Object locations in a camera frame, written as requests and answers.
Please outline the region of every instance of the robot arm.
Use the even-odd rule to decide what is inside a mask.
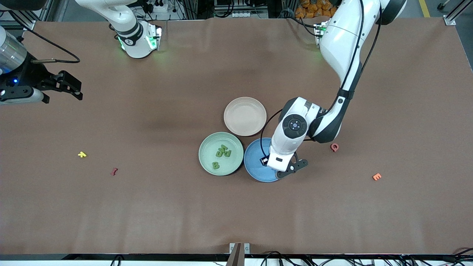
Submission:
[[[361,47],[374,23],[392,22],[405,7],[406,0],[343,0],[322,31],[320,51],[340,78],[340,88],[332,106],[326,110],[301,97],[289,100],[279,116],[279,124],[271,138],[267,165],[289,172],[291,159],[305,136],[326,143],[333,141],[342,124],[362,65]]]
[[[133,58],[143,58],[159,48],[161,28],[146,21],[138,21],[126,5],[137,0],[76,0],[76,2],[97,12],[110,22],[122,49]]]
[[[82,100],[81,82],[66,71],[54,75],[10,33],[0,27],[0,105],[49,103],[45,90],[67,92]]]

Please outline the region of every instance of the orange bag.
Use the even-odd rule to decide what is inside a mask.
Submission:
[[[314,13],[314,17],[320,17],[322,15],[322,9],[317,9],[317,11]]]
[[[307,8],[310,5],[310,0],[300,0],[300,5],[303,8]]]
[[[296,18],[304,18],[304,16],[306,15],[306,9],[299,6],[296,9],[296,12],[294,12],[294,15]]]
[[[316,4],[310,4],[308,7],[307,7],[307,12],[309,13],[315,13],[317,11],[317,5]]]
[[[332,4],[327,1],[326,4],[322,5],[323,10],[330,10],[332,8]]]
[[[333,15],[335,14],[336,11],[337,11],[336,7],[331,8],[330,9],[330,17],[333,17]]]

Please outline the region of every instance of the yellow floor stripe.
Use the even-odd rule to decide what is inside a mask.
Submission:
[[[430,13],[429,9],[427,8],[427,4],[425,3],[425,0],[419,0],[420,8],[422,9],[422,13],[424,14],[424,18],[429,18]]]

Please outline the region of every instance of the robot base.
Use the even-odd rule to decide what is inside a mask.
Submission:
[[[122,49],[133,58],[143,58],[150,54],[153,50],[159,49],[159,42],[161,39],[161,28],[156,28],[155,25],[152,25],[146,21],[139,22],[144,29],[143,35],[136,41],[135,45],[128,46],[127,44],[122,44]]]

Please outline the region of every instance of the gray floor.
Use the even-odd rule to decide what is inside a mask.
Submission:
[[[407,0],[406,7],[399,15],[400,18],[421,18],[423,16],[422,9],[417,0]]]
[[[426,4],[431,17],[442,17],[443,15],[447,15],[460,1],[461,0],[451,0],[442,11],[437,10],[437,5],[441,2],[445,2],[445,0],[438,0],[436,2],[426,0]],[[471,66],[473,63],[473,4],[467,7],[455,22],[456,31],[462,41],[466,57]]]
[[[61,21],[82,22],[82,21],[105,21],[105,18],[92,10],[81,7],[75,0],[68,1],[66,12]]]

